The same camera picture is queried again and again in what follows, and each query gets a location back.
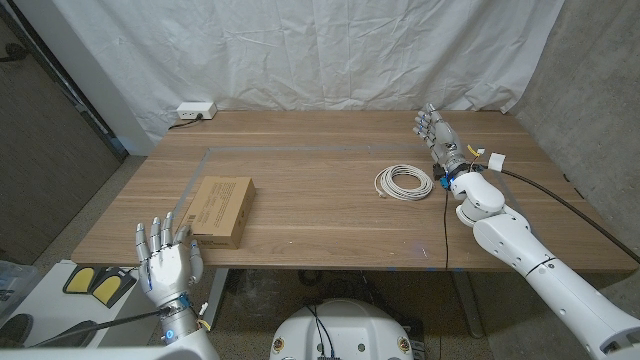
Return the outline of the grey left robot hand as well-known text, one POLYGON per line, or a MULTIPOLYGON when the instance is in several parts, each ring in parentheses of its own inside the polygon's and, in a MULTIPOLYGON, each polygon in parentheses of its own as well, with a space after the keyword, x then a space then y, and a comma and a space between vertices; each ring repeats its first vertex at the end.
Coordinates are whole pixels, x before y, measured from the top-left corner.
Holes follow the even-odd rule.
POLYGON ((139 259, 138 278, 142 291, 157 306, 186 294, 198 283, 204 271, 197 240, 191 227, 173 232, 174 215, 155 217, 147 236, 143 223, 136 226, 135 246, 139 259))

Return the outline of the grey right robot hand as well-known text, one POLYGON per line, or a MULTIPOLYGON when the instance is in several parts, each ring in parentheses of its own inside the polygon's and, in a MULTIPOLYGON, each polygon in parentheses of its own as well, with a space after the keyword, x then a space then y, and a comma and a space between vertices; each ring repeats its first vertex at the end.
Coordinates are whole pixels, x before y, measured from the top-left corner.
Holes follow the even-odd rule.
POLYGON ((470 162, 465 158, 457 133, 431 103, 418 112, 415 122, 413 132, 427 144, 434 161, 446 173, 469 170, 470 162))

